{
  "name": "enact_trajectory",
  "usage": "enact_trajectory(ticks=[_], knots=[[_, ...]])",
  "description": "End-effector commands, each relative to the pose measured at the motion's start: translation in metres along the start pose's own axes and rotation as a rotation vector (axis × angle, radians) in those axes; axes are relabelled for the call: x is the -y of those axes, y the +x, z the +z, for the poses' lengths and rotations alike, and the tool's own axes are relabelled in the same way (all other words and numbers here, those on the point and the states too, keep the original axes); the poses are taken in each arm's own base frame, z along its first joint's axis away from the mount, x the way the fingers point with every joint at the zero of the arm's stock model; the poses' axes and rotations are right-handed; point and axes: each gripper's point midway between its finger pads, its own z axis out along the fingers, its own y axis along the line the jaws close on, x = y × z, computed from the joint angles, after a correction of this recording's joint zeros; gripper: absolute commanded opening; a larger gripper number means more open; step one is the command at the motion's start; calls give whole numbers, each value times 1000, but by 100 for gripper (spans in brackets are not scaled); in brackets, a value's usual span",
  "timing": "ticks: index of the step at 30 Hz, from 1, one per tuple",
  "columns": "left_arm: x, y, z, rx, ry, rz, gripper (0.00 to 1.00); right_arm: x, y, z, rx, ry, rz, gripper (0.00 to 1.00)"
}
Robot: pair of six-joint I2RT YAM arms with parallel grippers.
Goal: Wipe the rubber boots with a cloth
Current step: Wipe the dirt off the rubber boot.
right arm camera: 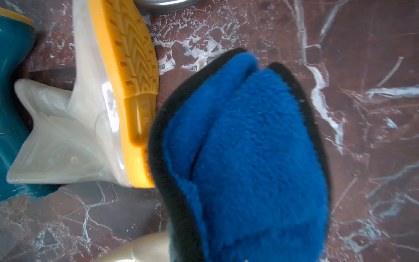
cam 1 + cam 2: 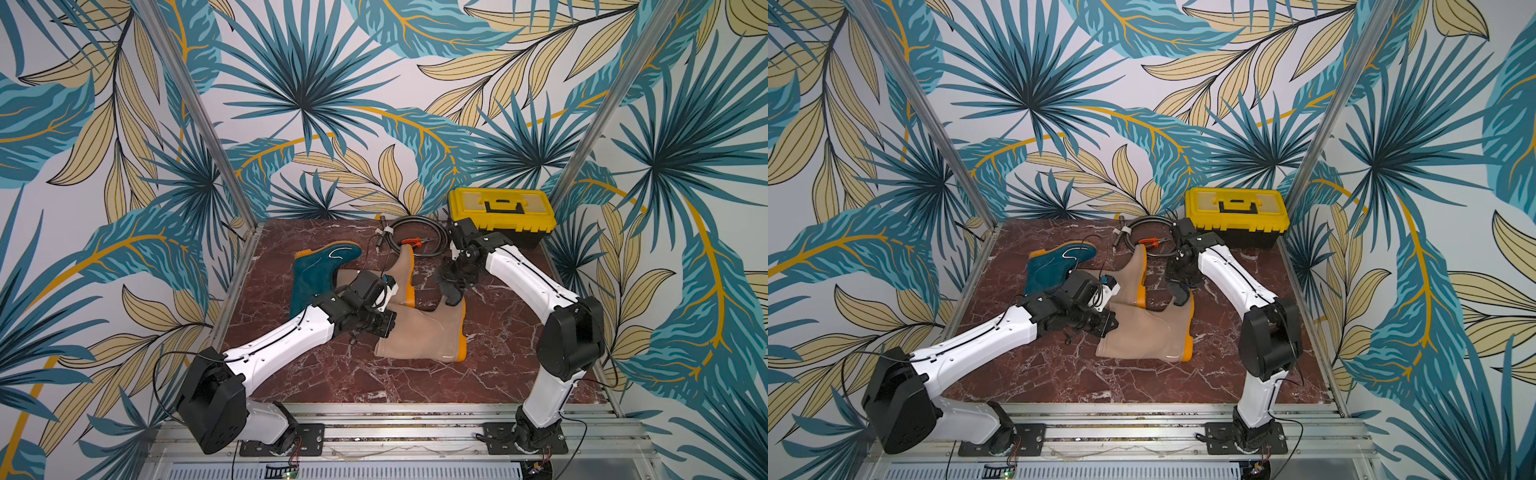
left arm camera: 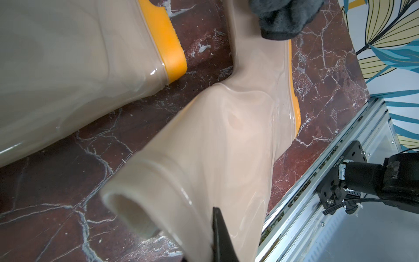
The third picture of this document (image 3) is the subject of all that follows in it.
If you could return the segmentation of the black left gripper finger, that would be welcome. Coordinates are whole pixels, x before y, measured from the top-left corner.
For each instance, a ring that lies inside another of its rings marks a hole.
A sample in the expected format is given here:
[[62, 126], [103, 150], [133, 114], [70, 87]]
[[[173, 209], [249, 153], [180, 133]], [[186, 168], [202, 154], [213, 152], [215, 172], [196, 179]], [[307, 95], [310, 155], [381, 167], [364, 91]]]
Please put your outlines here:
[[213, 261], [239, 262], [219, 207], [213, 208]]

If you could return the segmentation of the blue grey cloth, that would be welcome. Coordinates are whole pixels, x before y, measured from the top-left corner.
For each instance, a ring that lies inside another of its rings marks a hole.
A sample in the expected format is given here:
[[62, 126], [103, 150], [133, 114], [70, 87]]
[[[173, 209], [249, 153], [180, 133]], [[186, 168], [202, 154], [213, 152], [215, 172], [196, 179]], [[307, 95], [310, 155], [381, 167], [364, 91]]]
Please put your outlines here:
[[249, 7], [259, 19], [261, 36], [268, 40], [295, 38], [321, 10], [323, 0], [253, 0]]

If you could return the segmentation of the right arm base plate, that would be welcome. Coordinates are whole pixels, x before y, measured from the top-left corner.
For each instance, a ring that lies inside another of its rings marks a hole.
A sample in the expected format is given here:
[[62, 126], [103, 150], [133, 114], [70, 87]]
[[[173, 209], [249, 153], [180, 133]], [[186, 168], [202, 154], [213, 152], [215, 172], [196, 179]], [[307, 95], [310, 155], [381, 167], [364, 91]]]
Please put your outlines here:
[[344, 189], [346, 187], [344, 170], [349, 162], [367, 162], [364, 150], [358, 140], [354, 140], [339, 156], [337, 161], [332, 164], [328, 173], [315, 190], [325, 209], [336, 206], [346, 198], [348, 190]]

